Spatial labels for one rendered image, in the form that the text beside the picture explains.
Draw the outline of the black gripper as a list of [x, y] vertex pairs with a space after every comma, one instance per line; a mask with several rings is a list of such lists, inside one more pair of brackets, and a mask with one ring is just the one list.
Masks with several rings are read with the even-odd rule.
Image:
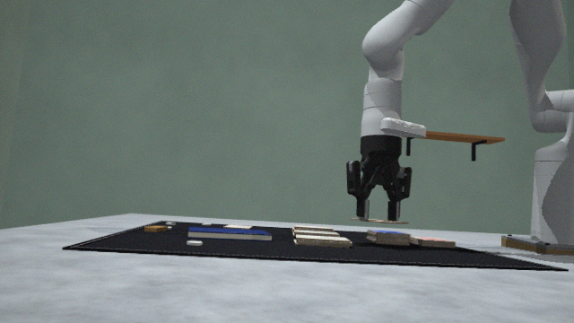
[[399, 165], [398, 158], [401, 153], [402, 138], [399, 136], [365, 135], [361, 137], [361, 161], [346, 163], [347, 192], [357, 199], [356, 214], [360, 221], [369, 220], [370, 201], [367, 198], [377, 184], [383, 186], [390, 200], [387, 219], [398, 222], [400, 202], [410, 196], [412, 177], [411, 167], [404, 168]]

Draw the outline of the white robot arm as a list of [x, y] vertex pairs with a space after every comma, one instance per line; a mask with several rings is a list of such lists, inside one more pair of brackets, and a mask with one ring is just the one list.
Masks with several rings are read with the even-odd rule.
[[[454, 1], [405, 0], [367, 33], [362, 52], [370, 74], [364, 89], [361, 137], [426, 136], [425, 126], [402, 121], [403, 45], [424, 34]], [[559, 142], [535, 152], [530, 239], [574, 245], [574, 90], [547, 92], [544, 88], [566, 37], [561, 0], [511, 0], [509, 27], [533, 129], [566, 133]]]

